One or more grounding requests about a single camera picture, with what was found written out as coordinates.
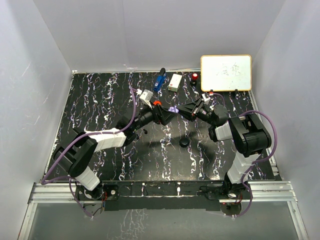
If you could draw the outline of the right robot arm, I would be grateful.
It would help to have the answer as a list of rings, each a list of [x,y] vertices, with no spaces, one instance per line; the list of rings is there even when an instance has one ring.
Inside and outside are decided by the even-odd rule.
[[[208,107],[203,98],[180,105],[178,113],[189,121],[200,119],[210,125],[209,138],[214,142],[233,140],[236,153],[232,166],[219,184],[211,184],[200,190],[211,196],[225,196],[230,199],[248,190],[248,173],[259,158],[269,148],[272,138],[259,119],[257,110],[250,110],[240,116],[229,117],[224,105]]]

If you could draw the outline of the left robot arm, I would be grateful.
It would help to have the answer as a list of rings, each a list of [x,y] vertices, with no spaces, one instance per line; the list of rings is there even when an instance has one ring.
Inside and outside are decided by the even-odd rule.
[[[93,154],[98,151],[125,147],[138,138],[136,131],[151,122],[167,125],[179,110],[175,107],[163,107],[160,104],[145,105],[133,113],[129,107],[124,115],[110,129],[110,134],[88,135],[77,141],[64,154],[58,165],[83,187],[87,198],[97,200],[103,195],[103,183],[90,169],[89,163]]]

